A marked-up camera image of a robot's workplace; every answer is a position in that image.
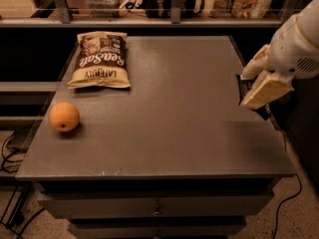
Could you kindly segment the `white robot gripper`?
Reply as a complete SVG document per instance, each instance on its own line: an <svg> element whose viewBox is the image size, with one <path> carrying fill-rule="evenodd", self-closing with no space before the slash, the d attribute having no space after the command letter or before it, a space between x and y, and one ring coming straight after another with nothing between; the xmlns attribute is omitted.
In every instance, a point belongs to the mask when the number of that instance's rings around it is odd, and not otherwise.
<svg viewBox="0 0 319 239"><path fill-rule="evenodd" d="M269 66L277 72L263 71ZM270 45L264 45L243 68L243 79L258 77L240 105L258 110L280 99L293 91L292 75L296 79L319 75L319 0L292 15L275 32Z"/></svg>

